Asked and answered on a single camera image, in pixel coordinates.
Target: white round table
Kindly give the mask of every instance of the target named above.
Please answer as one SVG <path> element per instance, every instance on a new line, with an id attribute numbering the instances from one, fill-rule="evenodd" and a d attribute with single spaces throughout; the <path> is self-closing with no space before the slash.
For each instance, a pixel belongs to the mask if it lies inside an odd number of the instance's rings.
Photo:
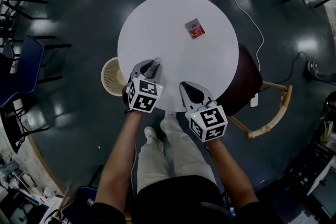
<path id="1" fill-rule="evenodd" d="M 193 39 L 185 24 L 196 18 L 205 34 Z M 156 57 L 164 85 L 156 107 L 182 112 L 181 81 L 207 88 L 214 99 L 227 89 L 238 65 L 238 41 L 228 18 L 208 0 L 147 0 L 120 32 L 118 61 L 126 81 L 137 63 Z"/>

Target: forearm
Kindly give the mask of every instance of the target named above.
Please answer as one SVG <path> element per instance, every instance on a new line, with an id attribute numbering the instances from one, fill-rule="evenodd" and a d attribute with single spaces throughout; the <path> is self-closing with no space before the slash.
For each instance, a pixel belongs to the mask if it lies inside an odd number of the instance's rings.
<path id="1" fill-rule="evenodd" d="M 219 139 L 214 139 L 207 146 L 234 208 L 238 210 L 250 202 L 258 201 L 250 180 L 225 145 Z"/>
<path id="2" fill-rule="evenodd" d="M 111 205 L 121 212 L 124 211 L 141 119 L 140 112 L 127 115 L 99 182 L 96 202 Z"/>

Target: small packet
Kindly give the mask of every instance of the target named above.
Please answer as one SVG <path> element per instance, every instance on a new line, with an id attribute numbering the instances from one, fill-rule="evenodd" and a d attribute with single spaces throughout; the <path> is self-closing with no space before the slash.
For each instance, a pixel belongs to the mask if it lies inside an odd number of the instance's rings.
<path id="1" fill-rule="evenodd" d="M 185 27 L 187 28 L 191 37 L 194 39 L 205 33 L 205 31 L 203 30 L 203 27 L 201 26 L 197 18 L 190 21 L 189 23 L 186 23 Z"/>

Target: black shirt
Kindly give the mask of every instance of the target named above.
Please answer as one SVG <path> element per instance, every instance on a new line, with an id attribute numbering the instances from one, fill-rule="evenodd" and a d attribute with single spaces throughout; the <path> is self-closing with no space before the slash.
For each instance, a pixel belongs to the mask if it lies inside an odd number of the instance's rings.
<path id="1" fill-rule="evenodd" d="M 126 223 L 117 209 L 95 203 L 93 223 Z M 230 218 L 217 186 L 201 176 L 173 177 L 143 188 L 132 207 L 134 224 L 150 223 L 283 223 L 260 202 L 253 202 Z"/>

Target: dark floor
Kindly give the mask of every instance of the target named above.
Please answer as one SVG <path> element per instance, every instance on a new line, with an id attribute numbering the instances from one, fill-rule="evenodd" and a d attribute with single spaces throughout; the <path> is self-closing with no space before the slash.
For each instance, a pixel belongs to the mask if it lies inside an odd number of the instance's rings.
<path id="1" fill-rule="evenodd" d="M 119 32 L 130 13 L 145 0 L 48 0 L 48 5 L 30 3 L 27 13 L 41 19 L 20 18 L 16 37 L 55 35 L 71 48 L 48 51 L 47 67 L 40 77 L 63 75 L 59 81 L 38 85 L 31 96 L 32 125 L 50 130 L 34 135 L 46 161 L 64 186 L 86 185 L 98 165 L 104 164 L 125 119 L 122 100 L 109 95 L 101 85 L 105 62 L 117 56 Z M 238 41 L 255 57 L 261 37 L 233 0 L 210 0 L 229 18 Z M 238 0 L 260 27 L 265 44 L 259 53 L 261 74 L 266 81 L 288 77 L 299 51 L 319 63 L 320 69 L 335 69 L 335 48 L 330 25 L 300 0 Z M 325 15 L 324 7 L 319 11 Z M 288 159 L 297 155 L 312 137 L 325 97 L 334 86 L 308 81 L 303 76 L 305 58 L 295 63 L 291 80 L 293 95 L 282 121 L 268 134 L 248 140 L 232 124 L 223 138 L 230 152 L 256 188 L 278 178 Z M 267 123 L 278 109 L 279 96 L 271 90 L 259 96 L 259 106 L 243 109 L 238 118 L 250 128 Z M 159 126 L 164 112 L 147 114 L 142 127 Z M 190 133 L 183 114 L 183 129 Z M 145 141 L 141 135 L 138 150 Z M 206 159 L 211 158 L 191 134 Z"/>

